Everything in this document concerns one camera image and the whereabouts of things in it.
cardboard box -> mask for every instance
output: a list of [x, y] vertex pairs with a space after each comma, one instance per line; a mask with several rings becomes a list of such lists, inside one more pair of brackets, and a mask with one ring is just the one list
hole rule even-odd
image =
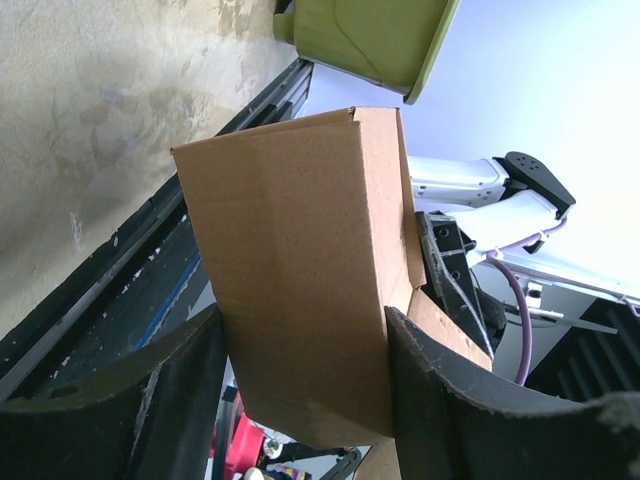
[[399, 111], [351, 108], [173, 155], [251, 418], [314, 447], [392, 437], [385, 305], [484, 356], [419, 290]]

